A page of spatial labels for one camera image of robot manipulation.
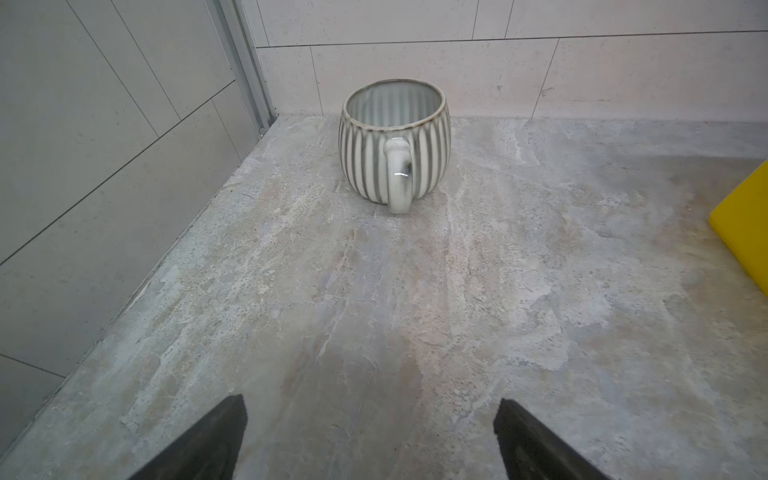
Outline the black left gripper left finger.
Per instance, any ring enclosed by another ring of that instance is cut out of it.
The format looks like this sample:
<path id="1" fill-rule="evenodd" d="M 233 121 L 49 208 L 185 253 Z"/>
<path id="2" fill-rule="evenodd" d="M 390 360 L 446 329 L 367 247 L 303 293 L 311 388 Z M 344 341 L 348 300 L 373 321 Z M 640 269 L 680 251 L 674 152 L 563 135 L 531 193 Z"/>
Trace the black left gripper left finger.
<path id="1" fill-rule="evenodd" d="M 243 395 L 230 395 L 136 471 L 130 480 L 232 479 L 247 422 Z"/>

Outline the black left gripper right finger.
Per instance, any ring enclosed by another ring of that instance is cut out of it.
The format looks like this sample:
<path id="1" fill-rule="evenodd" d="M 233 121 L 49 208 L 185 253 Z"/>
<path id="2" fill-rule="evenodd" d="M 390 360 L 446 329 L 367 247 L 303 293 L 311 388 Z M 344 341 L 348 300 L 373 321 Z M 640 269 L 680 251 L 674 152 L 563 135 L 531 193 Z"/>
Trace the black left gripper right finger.
<path id="1" fill-rule="evenodd" d="M 500 401 L 493 429 L 509 479 L 608 479 L 515 400 Z"/>

